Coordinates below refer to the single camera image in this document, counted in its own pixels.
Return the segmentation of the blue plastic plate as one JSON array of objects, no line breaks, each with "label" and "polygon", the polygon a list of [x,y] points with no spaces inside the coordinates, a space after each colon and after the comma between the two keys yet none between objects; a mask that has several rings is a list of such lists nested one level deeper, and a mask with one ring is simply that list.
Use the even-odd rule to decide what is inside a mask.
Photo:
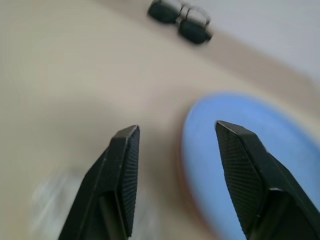
[{"label": "blue plastic plate", "polygon": [[236,93],[215,93],[188,112],[181,137],[184,179],[202,220],[218,240],[246,240],[226,185],[216,121],[240,125],[294,176],[320,211],[320,144],[271,104]]}]

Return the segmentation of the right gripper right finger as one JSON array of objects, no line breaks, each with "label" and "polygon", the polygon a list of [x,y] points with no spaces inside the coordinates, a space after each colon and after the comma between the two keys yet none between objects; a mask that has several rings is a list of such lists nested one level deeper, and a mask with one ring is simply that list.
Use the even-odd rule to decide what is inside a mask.
[{"label": "right gripper right finger", "polygon": [[252,131],[217,121],[224,178],[247,240],[320,240],[320,211]]}]

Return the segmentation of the black sunglasses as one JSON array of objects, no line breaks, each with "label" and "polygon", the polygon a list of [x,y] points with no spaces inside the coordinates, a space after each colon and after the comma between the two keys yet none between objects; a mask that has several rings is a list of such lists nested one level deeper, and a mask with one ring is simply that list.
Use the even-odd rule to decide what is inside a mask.
[{"label": "black sunglasses", "polygon": [[201,45],[209,42],[214,35],[213,32],[209,30],[210,24],[207,27],[200,27],[192,22],[187,22],[182,28],[179,28],[180,8],[180,3],[179,7],[175,7],[168,3],[167,0],[153,0],[148,7],[146,14],[161,24],[177,26],[177,33],[194,45]]}]

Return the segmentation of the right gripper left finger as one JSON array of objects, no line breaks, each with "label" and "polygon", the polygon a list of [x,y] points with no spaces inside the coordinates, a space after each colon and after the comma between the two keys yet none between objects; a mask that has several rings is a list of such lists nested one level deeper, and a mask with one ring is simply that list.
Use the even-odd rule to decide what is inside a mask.
[{"label": "right gripper left finger", "polygon": [[85,174],[58,240],[129,240],[135,215],[140,128],[119,130]]}]

